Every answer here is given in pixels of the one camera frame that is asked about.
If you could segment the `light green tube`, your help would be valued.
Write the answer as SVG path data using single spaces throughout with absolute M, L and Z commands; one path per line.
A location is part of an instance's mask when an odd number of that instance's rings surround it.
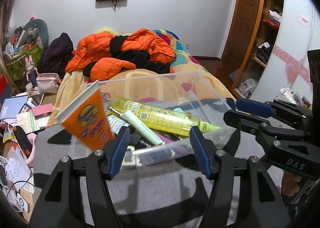
M 122 118 L 132 125 L 136 131 L 152 145 L 157 146 L 163 144 L 163 140 L 159 138 L 149 127 L 147 127 L 137 116 L 131 111 L 122 114 Z

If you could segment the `yellow transparent spray bottle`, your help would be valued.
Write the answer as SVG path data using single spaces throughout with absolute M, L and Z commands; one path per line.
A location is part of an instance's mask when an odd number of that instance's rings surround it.
M 198 116 L 191 113 L 180 113 L 167 108 L 161 108 L 130 99 L 115 97 L 111 101 L 111 107 L 120 113 L 131 111 L 147 127 L 188 137 L 190 129 L 197 126 L 201 133 L 217 131 L 221 127 L 201 121 Z

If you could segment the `orange sunscreen tube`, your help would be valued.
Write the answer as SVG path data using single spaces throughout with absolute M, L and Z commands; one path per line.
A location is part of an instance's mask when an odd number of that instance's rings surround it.
M 91 83 L 56 117 L 71 135 L 90 150 L 103 149 L 114 139 L 99 91 L 99 81 Z

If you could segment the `white patterned suitcase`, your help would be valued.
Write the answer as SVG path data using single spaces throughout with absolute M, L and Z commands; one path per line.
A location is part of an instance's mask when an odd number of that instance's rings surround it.
M 301 97 L 297 92 L 294 92 L 288 87 L 281 88 L 279 92 L 277 93 L 275 99 L 286 101 L 288 103 L 304 106 L 306 108 L 311 107 L 310 101 L 303 96 Z

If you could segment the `purple pen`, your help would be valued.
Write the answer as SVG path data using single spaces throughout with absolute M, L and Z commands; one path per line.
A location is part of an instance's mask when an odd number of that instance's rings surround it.
M 168 143 L 173 143 L 174 141 L 169 139 L 168 137 L 166 136 L 163 136 L 162 134 L 158 133 L 158 132 L 155 132 L 155 134 L 161 139 L 163 140 L 163 142 L 165 142 L 166 144 Z

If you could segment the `clear plastic storage box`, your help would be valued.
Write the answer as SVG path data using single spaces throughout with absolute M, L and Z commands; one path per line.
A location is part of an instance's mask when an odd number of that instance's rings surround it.
M 204 138 L 224 147 L 234 132 L 223 121 L 230 109 L 209 81 L 198 72 L 147 75 L 99 83 L 105 112 L 111 111 L 112 130 L 119 131 L 118 112 L 131 111 L 152 129 L 161 144 L 152 145 L 139 134 L 127 148 L 123 168 L 152 165 L 193 153 L 190 129 L 198 126 Z

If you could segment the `grey black blanket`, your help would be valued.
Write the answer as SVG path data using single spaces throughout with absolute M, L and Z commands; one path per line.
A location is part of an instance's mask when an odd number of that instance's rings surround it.
M 41 132 L 34 158 L 37 200 L 46 176 L 63 156 L 82 158 L 91 152 L 82 144 L 48 143 L 62 130 L 54 125 Z M 213 182 L 198 170 L 193 155 L 155 165 L 120 170 L 107 183 L 123 227 L 198 227 Z

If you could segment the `colourful patterned bed quilt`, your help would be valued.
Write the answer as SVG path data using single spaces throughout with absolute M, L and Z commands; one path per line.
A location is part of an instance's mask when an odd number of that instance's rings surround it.
M 99 80 L 106 81 L 120 95 L 133 98 L 135 93 L 142 96 L 143 101 L 156 101 L 177 98 L 186 89 L 188 81 L 182 87 L 174 87 L 169 81 L 175 73 L 198 72 L 223 98 L 231 98 L 232 94 L 216 77 L 210 74 L 192 57 L 182 45 L 179 37 L 169 30 L 148 30 L 142 28 L 134 33 L 125 34 L 126 40 L 122 51 L 147 50 L 153 62 L 168 62 L 168 76 L 157 74 L 147 69 L 134 69 L 127 62 L 116 62 L 111 59 L 110 42 L 115 33 L 104 29 L 81 39 L 76 47 L 74 58 L 67 64 L 65 76 L 57 92 L 56 102 L 48 120 L 48 126 L 55 125 L 55 117 L 80 94 L 88 77 L 83 69 L 90 62 L 101 59 L 95 70 Z

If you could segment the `wooden door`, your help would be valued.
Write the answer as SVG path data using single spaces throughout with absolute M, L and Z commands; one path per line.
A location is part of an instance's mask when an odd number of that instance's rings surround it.
M 236 0 L 232 22 L 221 57 L 229 70 L 240 68 L 247 52 L 258 15 L 260 0 Z

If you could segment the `wooden shelf unit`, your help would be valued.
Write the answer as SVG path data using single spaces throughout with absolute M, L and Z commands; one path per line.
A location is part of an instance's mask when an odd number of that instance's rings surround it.
M 264 4 L 259 28 L 253 44 L 252 59 L 260 66 L 266 67 L 280 28 L 279 20 L 277 20 L 272 13 L 282 15 L 284 0 L 263 1 Z

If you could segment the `pink floral pouch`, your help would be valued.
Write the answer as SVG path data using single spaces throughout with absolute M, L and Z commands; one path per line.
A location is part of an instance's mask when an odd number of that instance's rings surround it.
M 56 73 L 41 73 L 36 78 L 37 87 L 41 93 L 57 94 L 61 79 Z

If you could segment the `orange puffer jacket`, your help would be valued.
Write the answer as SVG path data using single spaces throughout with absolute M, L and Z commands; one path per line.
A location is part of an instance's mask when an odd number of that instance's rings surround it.
M 174 49 L 152 30 L 142 28 L 126 36 L 100 32 L 78 42 L 65 72 L 81 71 L 92 81 L 109 80 L 129 69 L 167 74 L 174 72 L 175 60 Z

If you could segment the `white charger device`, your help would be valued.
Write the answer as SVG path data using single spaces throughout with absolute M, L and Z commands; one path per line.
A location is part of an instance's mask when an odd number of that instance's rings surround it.
M 16 194 L 16 200 L 22 211 L 29 212 L 28 202 L 19 193 Z

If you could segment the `rabbit figurine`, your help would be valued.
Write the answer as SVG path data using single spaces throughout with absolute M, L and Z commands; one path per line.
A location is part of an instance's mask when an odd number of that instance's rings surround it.
M 25 71 L 27 81 L 30 82 L 33 87 L 37 87 L 38 72 L 32 56 L 25 57 Z

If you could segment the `blue notebook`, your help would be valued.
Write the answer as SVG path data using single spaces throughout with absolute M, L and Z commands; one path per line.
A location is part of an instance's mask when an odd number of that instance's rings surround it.
M 19 114 L 21 108 L 24 106 L 27 100 L 27 95 L 5 99 L 1 108 L 1 120 L 7 118 L 16 118 L 16 115 Z

